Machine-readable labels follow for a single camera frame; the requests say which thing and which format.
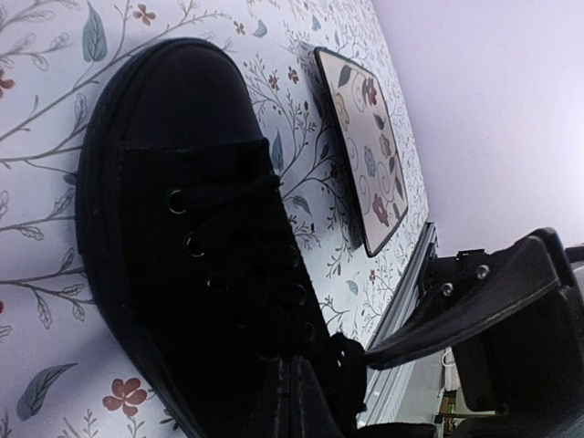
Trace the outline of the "floral patterned table mat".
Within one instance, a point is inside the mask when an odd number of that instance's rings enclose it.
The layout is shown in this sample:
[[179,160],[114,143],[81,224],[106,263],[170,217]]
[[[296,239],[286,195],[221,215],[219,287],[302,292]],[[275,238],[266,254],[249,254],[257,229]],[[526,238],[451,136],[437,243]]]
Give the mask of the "floral patterned table mat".
[[[372,345],[409,316],[428,215],[401,87],[370,1],[1,4],[1,434],[177,437],[97,311],[77,250],[78,156],[99,94],[145,47],[198,37],[245,76],[331,332]],[[358,234],[312,49],[373,72],[409,211],[371,258]]]

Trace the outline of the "black canvas shoe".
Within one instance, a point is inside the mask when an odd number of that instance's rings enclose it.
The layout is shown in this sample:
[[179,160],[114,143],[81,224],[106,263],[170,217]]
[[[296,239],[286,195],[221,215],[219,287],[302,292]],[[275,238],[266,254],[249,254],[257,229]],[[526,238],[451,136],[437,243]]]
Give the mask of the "black canvas shoe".
[[234,61],[168,39],[86,130],[78,249],[115,338],[189,437],[353,437],[362,346],[330,334]]

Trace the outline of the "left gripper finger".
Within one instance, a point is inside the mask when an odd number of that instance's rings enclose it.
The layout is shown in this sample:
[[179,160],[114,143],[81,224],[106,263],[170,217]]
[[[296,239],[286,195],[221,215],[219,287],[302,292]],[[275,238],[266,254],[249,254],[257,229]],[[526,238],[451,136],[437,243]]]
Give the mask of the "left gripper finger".
[[340,437],[310,363],[300,357],[277,360],[262,386],[264,437]]

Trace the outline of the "floral square plate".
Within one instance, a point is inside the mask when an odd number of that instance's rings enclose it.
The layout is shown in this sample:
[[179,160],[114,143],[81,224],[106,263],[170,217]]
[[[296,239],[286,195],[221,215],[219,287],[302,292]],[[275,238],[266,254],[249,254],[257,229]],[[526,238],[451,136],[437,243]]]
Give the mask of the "floral square plate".
[[391,116],[372,72],[325,47],[317,47],[314,56],[349,166],[365,250],[374,257],[409,209]]

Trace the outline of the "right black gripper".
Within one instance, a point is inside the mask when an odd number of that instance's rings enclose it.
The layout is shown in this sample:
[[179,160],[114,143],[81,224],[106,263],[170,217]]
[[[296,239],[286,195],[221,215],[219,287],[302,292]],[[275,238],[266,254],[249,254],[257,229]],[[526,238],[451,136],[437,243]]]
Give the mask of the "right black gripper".
[[473,412],[582,399],[583,292],[554,230],[537,229],[428,291],[364,360],[385,370],[453,346]]

